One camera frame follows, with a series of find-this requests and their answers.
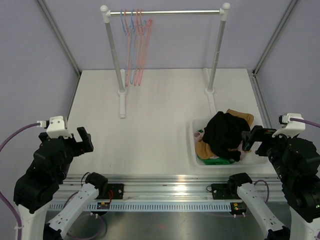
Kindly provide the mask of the black tank top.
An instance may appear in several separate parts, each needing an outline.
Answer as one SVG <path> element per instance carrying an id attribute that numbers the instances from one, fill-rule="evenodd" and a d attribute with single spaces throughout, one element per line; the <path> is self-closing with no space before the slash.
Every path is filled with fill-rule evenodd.
<path id="1" fill-rule="evenodd" d="M 219 111 L 204 128 L 202 140 L 209 145 L 216 156 L 239 162 L 241 152 L 238 147 L 243 140 L 242 132 L 250 130 L 250 125 L 245 119 Z"/>

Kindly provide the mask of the brown tank top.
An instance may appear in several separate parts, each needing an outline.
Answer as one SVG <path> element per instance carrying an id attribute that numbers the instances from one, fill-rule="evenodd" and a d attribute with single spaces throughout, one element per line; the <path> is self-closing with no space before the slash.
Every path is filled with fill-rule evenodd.
<path id="1" fill-rule="evenodd" d="M 217 112 L 206 127 L 194 134 L 195 153 L 202 161 L 212 165 L 228 165 L 246 156 L 242 150 L 242 132 L 249 132 L 254 122 L 250 113 L 232 109 Z"/>

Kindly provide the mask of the green tank top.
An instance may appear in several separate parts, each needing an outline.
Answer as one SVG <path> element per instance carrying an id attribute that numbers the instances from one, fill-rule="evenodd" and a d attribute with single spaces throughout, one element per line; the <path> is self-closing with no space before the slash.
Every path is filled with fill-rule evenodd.
<path id="1" fill-rule="evenodd" d="M 208 166 L 231 165 L 235 163 L 235 161 L 232 159 L 225 159 L 213 153 L 210 146 L 203 141 L 204 134 L 204 130 L 200 129 L 193 135 L 195 142 L 195 153 L 199 160 Z"/>

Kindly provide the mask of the pink hanger of grey top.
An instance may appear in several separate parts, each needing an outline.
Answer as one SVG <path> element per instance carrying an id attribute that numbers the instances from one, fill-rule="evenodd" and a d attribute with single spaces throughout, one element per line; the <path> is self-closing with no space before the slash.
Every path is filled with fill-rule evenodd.
<path id="1" fill-rule="evenodd" d="M 127 38 L 126 36 L 126 69 L 125 69 L 125 86 L 128 87 L 129 85 L 134 84 L 134 75 L 135 75 L 135 36 L 136 36 L 136 25 L 134 23 L 134 14 L 135 10 L 129 12 L 129 21 L 128 23 L 131 26 L 131 33 L 130 37 Z"/>

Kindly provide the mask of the blue hanger of mauve top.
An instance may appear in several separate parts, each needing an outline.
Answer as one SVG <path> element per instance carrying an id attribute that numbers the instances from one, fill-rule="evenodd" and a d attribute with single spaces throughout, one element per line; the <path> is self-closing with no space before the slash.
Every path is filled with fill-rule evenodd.
<path id="1" fill-rule="evenodd" d="M 133 9 L 130 12 L 130 24 L 126 26 L 127 36 L 127 70 L 126 76 L 131 85 L 134 85 L 137 72 L 140 68 L 141 52 L 143 50 L 146 21 L 142 21 L 141 11 Z"/>

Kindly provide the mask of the pink hanger of brown top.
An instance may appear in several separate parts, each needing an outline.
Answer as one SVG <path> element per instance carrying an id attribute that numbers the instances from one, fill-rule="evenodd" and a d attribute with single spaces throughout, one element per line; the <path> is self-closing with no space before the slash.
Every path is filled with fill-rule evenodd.
<path id="1" fill-rule="evenodd" d="M 145 50 L 147 40 L 145 39 L 146 32 L 149 30 L 149 23 L 142 19 L 142 9 L 136 14 L 136 35 L 134 49 L 135 51 L 135 69 L 133 85 L 140 86 L 142 81 L 143 64 L 145 58 Z"/>

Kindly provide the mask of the pink hanger of black top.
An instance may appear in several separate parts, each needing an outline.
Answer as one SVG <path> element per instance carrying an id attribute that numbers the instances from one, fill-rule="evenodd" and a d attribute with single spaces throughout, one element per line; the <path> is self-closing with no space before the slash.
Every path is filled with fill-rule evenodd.
<path id="1" fill-rule="evenodd" d="M 147 62 L 147 55 L 151 39 L 153 20 L 143 20 L 142 10 L 136 14 L 136 28 L 138 33 L 138 42 L 136 45 L 136 69 L 133 85 L 140 86 L 142 83 L 143 73 Z"/>

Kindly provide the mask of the blue wire hanger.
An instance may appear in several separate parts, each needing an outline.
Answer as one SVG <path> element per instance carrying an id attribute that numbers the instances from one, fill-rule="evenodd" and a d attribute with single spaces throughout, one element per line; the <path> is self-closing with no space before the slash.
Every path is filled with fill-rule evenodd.
<path id="1" fill-rule="evenodd" d="M 129 39 L 131 34 L 131 25 L 127 21 L 127 10 L 121 10 L 120 11 L 120 19 L 122 24 L 122 29 L 124 32 L 124 35 Z"/>

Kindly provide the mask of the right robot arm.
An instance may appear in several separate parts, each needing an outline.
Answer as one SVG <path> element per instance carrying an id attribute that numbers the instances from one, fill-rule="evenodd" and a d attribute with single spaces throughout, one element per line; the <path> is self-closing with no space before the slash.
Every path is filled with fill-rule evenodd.
<path id="1" fill-rule="evenodd" d="M 286 227 L 258 196 L 247 173 L 229 177 L 227 193 L 240 198 L 249 208 L 266 240 L 318 240 L 320 238 L 320 179 L 317 176 L 320 155 L 315 145 L 290 136 L 284 129 L 256 125 L 242 133 L 242 149 L 248 151 L 255 142 L 255 154 L 267 157 L 282 183 L 282 192 L 289 205 L 291 226 Z"/>

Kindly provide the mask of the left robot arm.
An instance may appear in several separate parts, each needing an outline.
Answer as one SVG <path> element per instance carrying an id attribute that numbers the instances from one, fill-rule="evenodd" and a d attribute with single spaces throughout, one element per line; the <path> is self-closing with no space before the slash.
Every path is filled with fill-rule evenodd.
<path id="1" fill-rule="evenodd" d="M 92 172 L 62 211 L 45 222 L 50 202 L 66 179 L 73 159 L 94 150 L 86 129 L 78 127 L 77 132 L 80 142 L 74 136 L 54 138 L 46 132 L 39 134 L 41 144 L 33 154 L 33 161 L 14 187 L 13 201 L 20 216 L 18 240 L 62 240 L 89 203 L 108 194 L 108 179 Z"/>

